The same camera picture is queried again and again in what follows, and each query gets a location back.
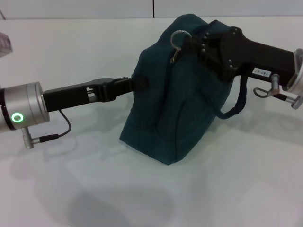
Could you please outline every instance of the white wall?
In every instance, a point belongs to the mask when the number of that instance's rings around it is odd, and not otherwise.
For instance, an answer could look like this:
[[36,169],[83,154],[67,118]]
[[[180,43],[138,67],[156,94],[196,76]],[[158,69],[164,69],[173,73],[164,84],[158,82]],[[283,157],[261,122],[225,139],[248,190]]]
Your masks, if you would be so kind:
[[153,17],[152,0],[0,0],[6,19]]
[[301,16],[302,0],[155,0],[155,17]]

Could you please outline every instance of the green led ring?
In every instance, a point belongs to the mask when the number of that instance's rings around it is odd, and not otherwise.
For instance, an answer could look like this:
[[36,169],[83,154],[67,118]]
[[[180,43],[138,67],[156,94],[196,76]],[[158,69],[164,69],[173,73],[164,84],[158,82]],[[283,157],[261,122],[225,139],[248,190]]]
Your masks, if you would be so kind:
[[11,116],[11,119],[13,122],[16,122],[16,123],[19,123],[21,121],[23,121],[23,115],[20,114],[20,113],[14,113],[12,116]]

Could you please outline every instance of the key ring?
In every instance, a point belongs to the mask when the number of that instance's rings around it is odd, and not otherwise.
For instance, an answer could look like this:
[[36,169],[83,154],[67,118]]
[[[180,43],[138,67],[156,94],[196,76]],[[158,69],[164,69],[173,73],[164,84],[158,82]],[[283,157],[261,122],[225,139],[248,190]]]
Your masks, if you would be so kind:
[[170,37],[170,43],[171,43],[171,45],[172,45],[175,49],[177,49],[178,51],[181,51],[181,47],[176,46],[176,45],[174,44],[174,42],[173,42],[173,39],[174,39],[174,37],[175,37],[177,34],[181,34],[181,33],[185,33],[185,34],[188,35],[190,38],[192,38],[191,34],[190,34],[189,32],[187,32],[187,31],[184,31],[184,30],[177,30],[177,31],[173,32],[173,34],[171,34],[171,37]]

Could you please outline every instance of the black cable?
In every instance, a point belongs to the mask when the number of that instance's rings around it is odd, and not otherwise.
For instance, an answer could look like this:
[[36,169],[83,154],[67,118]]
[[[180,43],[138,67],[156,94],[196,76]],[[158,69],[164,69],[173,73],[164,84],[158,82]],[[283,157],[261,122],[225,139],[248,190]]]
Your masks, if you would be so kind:
[[3,20],[6,20],[6,18],[5,18],[5,16],[4,16],[4,14],[2,13],[2,11],[0,10],[0,15],[2,16],[2,19]]
[[62,110],[59,110],[59,112],[61,113],[62,117],[66,120],[66,122],[68,123],[68,130],[62,134],[53,134],[53,135],[48,135],[48,136],[40,136],[39,137],[39,141],[40,143],[44,143],[44,142],[47,142],[47,141],[51,141],[51,140],[55,140],[55,139],[58,139],[62,136],[65,136],[67,133],[69,133],[71,131],[71,123],[70,121],[68,120],[68,118],[65,116],[65,114],[62,112]]
[[62,110],[59,110],[59,112],[61,113],[62,117],[66,120],[66,122],[68,123],[68,130],[62,134],[59,135],[59,137],[65,136],[67,133],[69,133],[71,131],[71,123],[68,120],[68,118],[65,116],[65,114],[62,112]]

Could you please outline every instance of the fabric bag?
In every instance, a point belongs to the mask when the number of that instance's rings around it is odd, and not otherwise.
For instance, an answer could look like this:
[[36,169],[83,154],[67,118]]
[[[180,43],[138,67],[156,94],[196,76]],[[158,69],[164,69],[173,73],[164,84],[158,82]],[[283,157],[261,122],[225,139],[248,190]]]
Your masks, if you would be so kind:
[[220,109],[232,81],[220,81],[195,54],[182,54],[174,64],[170,62],[176,51],[170,37],[176,30],[203,37],[206,32],[228,28],[219,21],[207,24],[193,14],[183,15],[164,31],[158,42],[141,53],[132,79],[147,78],[148,88],[134,91],[134,104],[120,140],[170,165],[189,153],[216,116],[226,119],[244,108],[246,77],[241,77],[236,106],[222,113]]

